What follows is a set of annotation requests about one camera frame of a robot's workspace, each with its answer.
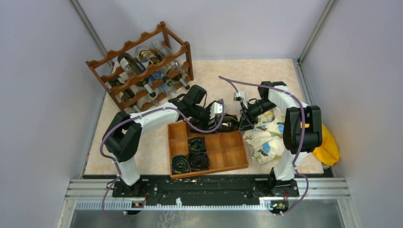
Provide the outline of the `wooden compartment tray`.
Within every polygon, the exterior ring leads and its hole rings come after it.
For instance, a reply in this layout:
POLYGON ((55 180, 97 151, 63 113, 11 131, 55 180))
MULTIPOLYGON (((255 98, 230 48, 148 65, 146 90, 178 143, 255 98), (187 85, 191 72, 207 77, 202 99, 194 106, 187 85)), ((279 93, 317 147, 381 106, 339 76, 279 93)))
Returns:
POLYGON ((205 174, 245 169, 249 166, 244 142, 239 132, 217 134, 192 133, 185 122, 167 125, 170 158, 170 177, 183 179, 205 174), (171 158, 176 155, 188 157, 188 140, 202 136, 206 142, 207 154, 210 158, 210 169, 206 171, 191 171, 183 174, 172 174, 171 158))

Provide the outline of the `dark wine bottle beige label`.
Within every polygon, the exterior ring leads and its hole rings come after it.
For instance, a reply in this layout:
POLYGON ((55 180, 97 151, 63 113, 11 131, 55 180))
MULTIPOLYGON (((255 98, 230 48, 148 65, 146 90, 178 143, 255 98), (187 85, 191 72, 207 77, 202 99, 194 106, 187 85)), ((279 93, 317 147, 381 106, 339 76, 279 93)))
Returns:
POLYGON ((190 86, 189 84, 185 81, 183 78, 185 75, 188 74, 186 70, 182 68, 182 70, 167 70, 166 66, 161 67, 159 70, 161 70, 163 73, 165 73, 173 82, 174 84, 181 84, 185 89, 189 89, 190 86))

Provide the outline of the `blue square glass bottle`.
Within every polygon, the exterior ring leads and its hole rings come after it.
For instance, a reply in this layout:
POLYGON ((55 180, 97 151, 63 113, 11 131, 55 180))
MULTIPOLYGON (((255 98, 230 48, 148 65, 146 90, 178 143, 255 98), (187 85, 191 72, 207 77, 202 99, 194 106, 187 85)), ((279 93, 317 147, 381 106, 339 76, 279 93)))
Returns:
POLYGON ((152 98, 156 98, 157 91, 164 92, 167 96, 174 96, 175 94, 177 94, 174 87, 174 82, 161 70, 157 70, 148 77, 145 77, 144 79, 138 81, 135 85, 139 89, 145 90, 152 98), (156 80, 164 81, 164 83, 158 87, 158 90, 152 89, 151 87, 153 82, 156 80))

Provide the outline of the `brown wooden wine rack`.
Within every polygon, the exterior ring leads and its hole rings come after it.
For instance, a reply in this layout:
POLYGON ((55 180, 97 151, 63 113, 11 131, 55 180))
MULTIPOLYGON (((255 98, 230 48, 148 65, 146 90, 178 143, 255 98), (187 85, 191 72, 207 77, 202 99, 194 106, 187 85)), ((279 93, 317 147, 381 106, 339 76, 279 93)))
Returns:
POLYGON ((86 62, 100 84, 121 110, 144 111, 177 89, 190 89, 194 79, 191 46, 161 21, 152 32, 109 50, 102 60, 86 62))

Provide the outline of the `clear glass bottle back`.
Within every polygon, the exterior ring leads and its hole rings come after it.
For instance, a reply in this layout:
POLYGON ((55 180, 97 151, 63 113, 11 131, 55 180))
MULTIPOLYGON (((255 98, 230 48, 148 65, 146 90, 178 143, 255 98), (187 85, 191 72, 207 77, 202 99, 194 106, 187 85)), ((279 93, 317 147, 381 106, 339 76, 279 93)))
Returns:
MULTIPOLYGON (((168 54, 172 55, 172 51, 169 47, 167 47, 160 39, 155 39, 152 41, 152 46, 156 50, 156 56, 163 60, 168 54)), ((179 63, 178 60, 173 60, 166 65, 167 70, 182 70, 182 65, 179 63)))

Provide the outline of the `dark wine bottle grey label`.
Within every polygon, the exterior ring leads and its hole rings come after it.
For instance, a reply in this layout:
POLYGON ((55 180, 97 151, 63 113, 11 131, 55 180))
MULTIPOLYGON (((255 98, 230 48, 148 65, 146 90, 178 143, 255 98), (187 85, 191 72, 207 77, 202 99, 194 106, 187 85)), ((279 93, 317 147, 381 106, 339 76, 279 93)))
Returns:
MULTIPOLYGON (((123 53, 119 55, 117 57, 117 61, 129 77, 138 77, 140 74, 143 73, 142 68, 128 53, 123 53)), ((146 85, 149 85, 149 76, 139 80, 137 83, 135 83, 135 85, 137 85, 138 87, 145 87, 146 85)))

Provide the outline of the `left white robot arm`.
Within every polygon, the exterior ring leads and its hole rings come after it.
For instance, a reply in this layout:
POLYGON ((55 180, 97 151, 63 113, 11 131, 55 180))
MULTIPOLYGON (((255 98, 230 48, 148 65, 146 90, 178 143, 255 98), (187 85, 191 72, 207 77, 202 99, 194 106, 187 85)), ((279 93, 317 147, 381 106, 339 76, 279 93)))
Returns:
POLYGON ((200 102, 206 96, 205 89, 193 85, 187 93, 171 98, 156 108, 134 114, 120 111, 114 116, 99 150, 103 157, 112 160, 118 171, 117 179, 124 183, 126 193, 135 197, 143 189, 134 156, 144 133, 181 120, 197 132, 217 132, 225 116, 225 103, 219 99, 203 107, 200 102))

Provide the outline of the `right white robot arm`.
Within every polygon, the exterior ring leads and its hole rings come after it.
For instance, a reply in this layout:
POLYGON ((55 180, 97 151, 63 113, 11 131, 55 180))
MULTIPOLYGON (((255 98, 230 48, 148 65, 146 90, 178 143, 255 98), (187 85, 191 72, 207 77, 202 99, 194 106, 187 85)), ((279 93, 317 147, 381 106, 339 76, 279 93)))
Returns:
POLYGON ((253 129, 258 123, 258 116, 277 107, 284 115, 283 143, 286 148, 278 164, 272 168, 272 180, 268 182, 268 191, 274 196, 286 190, 286 181, 295 177, 297 160, 321 146, 322 118, 321 110, 316 105, 307 105, 300 101, 280 82, 265 81, 258 85, 260 99, 250 104, 241 93, 235 93, 234 99, 240 102, 240 131, 253 129))

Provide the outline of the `dinosaur print white cloth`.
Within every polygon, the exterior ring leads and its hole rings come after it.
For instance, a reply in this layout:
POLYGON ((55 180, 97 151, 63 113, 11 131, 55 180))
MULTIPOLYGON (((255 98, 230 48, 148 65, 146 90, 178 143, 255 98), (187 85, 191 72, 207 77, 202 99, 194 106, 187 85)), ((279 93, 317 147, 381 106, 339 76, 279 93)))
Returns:
POLYGON ((243 134, 243 139, 251 147, 251 156, 260 164, 280 159, 285 146, 283 143, 285 115, 274 108, 258 116, 258 123, 243 134))

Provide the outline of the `rolled dark blue tie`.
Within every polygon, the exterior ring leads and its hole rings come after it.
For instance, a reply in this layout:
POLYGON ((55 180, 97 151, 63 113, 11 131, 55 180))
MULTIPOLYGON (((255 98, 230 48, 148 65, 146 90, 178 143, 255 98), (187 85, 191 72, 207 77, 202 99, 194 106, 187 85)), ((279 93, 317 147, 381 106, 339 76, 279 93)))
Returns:
POLYGON ((206 171, 210 169, 210 158, 206 152, 191 152, 188 155, 191 171, 206 171))

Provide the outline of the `rolled dark green tie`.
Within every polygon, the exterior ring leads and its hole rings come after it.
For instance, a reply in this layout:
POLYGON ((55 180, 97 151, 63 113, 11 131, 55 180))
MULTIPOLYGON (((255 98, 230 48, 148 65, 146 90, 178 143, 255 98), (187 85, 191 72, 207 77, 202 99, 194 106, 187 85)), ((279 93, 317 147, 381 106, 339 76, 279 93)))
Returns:
POLYGON ((171 158, 172 174, 183 174, 190 172, 188 158, 185 155, 176 155, 171 158))

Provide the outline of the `yellow cloth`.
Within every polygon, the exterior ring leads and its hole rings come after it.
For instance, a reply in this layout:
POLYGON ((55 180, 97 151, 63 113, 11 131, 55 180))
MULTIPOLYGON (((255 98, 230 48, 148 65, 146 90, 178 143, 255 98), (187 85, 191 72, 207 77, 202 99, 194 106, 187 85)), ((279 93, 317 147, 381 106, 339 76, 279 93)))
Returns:
POLYGON ((313 155, 324 165, 333 166, 339 162, 340 152, 335 138, 324 124, 322 124, 322 137, 322 144, 314 149, 313 155))

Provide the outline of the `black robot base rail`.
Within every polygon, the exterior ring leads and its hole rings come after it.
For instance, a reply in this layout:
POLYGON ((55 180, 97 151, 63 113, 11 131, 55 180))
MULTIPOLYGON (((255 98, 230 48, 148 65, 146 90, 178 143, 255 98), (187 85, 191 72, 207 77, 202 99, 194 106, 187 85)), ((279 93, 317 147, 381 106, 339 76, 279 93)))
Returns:
POLYGON ((295 178, 289 186, 269 189, 268 175, 206 175, 171 179, 143 175, 128 187, 112 176, 71 180, 65 195, 72 209, 137 214, 141 211, 263 210, 284 213, 305 200, 348 200, 343 178, 295 178))

